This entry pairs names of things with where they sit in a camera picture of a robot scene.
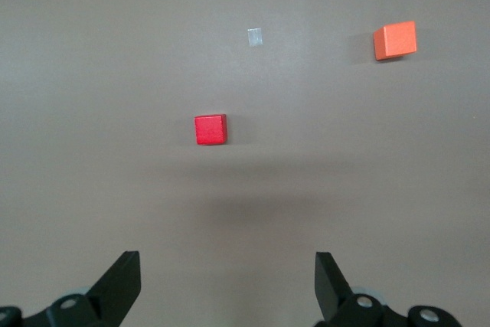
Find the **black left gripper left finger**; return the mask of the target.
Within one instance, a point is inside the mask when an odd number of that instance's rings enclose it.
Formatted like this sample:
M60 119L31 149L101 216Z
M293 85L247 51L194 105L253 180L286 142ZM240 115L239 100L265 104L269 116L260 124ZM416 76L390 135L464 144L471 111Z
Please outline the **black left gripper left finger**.
M126 251L86 293L63 296L28 317L16 306L3 306L1 325L119 326L140 292L140 254Z

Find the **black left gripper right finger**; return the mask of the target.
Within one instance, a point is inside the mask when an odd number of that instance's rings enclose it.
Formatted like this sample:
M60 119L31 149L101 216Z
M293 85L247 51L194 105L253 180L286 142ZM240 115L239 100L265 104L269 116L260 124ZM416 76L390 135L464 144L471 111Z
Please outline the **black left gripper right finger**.
M413 306L406 316L367 293L352 290L329 252L315 255L315 296L323 320L317 326L336 327L455 327L461 323L435 306Z

